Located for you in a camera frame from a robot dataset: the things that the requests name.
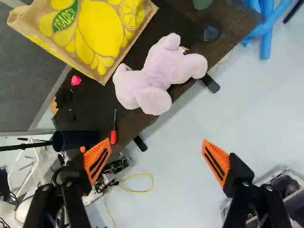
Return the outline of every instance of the table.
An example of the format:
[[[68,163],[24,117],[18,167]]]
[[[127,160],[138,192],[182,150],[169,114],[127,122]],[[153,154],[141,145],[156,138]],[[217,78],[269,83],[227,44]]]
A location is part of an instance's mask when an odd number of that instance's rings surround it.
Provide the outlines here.
[[[133,70],[142,69],[150,47],[171,32],[181,36],[182,46],[191,47],[191,52],[205,56],[210,69],[263,19],[259,13],[240,0],[214,0],[204,11],[195,10],[190,0],[153,0],[153,2],[160,9],[123,60]],[[193,40],[193,31],[208,19],[217,19],[221,22],[223,31],[220,37],[210,43]],[[82,78],[79,86],[71,86],[72,75]],[[191,78],[184,84],[172,85],[168,90],[172,101],[176,101],[190,89],[195,81]],[[62,91],[70,90],[73,91],[72,100],[60,108],[54,116],[58,130],[99,130],[100,138],[103,139],[109,136],[114,109],[117,109],[117,144],[112,147],[112,159],[109,161],[115,160],[119,152],[157,118],[143,113],[140,108],[135,110],[123,108],[116,99],[111,79],[103,87],[72,69],[59,89],[57,98]]]

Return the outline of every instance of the pink teddy bear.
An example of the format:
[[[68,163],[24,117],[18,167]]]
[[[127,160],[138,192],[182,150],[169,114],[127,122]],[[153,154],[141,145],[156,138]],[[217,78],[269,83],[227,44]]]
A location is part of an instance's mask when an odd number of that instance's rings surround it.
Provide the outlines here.
[[[113,82],[117,99],[126,109],[141,107],[146,114],[161,115],[172,105],[167,92],[171,84],[204,77],[207,60],[199,54],[184,55],[180,41],[175,33],[162,37],[150,48],[142,70],[118,66]]]

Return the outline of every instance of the green label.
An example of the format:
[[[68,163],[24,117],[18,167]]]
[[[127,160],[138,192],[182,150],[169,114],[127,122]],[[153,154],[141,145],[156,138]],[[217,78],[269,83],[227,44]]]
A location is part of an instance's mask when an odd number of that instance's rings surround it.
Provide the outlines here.
[[[66,29],[74,22],[77,15],[77,9],[78,9],[78,0],[75,0],[70,7],[61,10],[55,16],[53,22],[54,33],[59,30]]]

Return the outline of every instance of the black cylinder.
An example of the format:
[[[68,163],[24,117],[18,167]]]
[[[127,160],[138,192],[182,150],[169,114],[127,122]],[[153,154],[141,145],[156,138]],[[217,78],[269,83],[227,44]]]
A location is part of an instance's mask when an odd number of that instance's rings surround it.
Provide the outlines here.
[[[56,152],[99,143],[98,131],[55,131],[53,148]]]

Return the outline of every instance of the gray carpet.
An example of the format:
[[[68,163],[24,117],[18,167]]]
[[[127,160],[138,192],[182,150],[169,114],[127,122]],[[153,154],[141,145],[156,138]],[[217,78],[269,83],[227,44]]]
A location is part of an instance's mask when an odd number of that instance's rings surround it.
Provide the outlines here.
[[[6,24],[11,10],[0,2],[0,132],[28,130],[66,66]]]

